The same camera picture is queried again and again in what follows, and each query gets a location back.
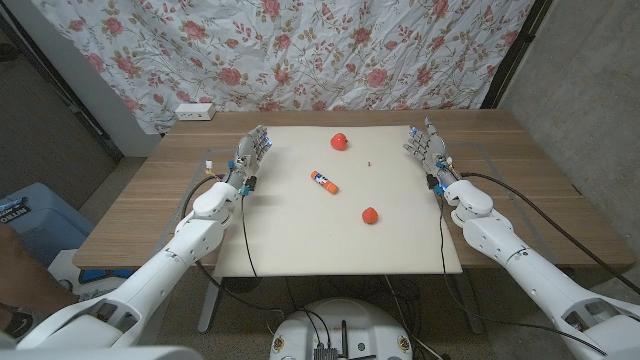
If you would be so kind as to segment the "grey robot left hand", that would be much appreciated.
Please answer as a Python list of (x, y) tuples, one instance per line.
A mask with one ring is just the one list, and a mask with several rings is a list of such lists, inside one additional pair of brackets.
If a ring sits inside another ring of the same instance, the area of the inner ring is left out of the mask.
[(236, 147), (233, 165), (225, 182), (238, 190), (242, 189), (245, 182), (257, 173), (264, 155), (271, 146), (266, 126), (258, 125), (249, 131)]

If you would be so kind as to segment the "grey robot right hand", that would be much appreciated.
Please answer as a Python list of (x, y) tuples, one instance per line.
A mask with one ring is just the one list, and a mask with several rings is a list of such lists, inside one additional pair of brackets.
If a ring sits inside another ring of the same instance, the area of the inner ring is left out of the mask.
[(428, 188), (436, 195), (443, 195), (454, 182), (461, 179), (453, 166), (444, 140), (435, 125), (425, 118), (423, 130), (412, 127), (403, 148), (418, 160), (426, 173)]

